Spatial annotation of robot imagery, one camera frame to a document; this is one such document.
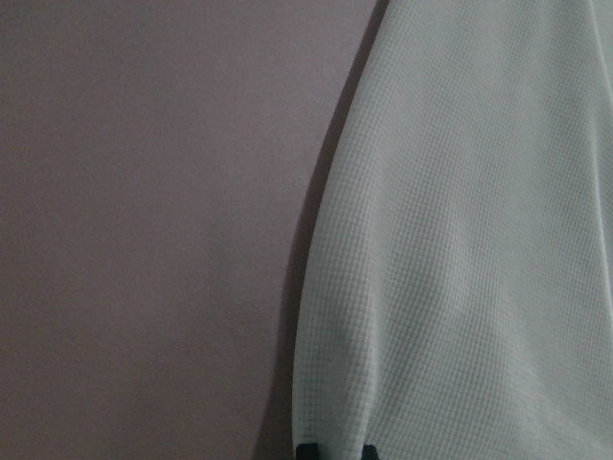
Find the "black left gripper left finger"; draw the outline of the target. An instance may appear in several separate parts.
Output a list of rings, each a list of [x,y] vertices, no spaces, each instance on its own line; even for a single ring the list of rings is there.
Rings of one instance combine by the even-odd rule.
[[[295,449],[296,460],[320,460],[320,450],[317,444],[299,444]]]

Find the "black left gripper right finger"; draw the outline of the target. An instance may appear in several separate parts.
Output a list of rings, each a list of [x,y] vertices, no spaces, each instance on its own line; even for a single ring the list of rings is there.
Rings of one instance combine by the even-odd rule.
[[[378,460],[376,446],[365,444],[362,448],[361,460]]]

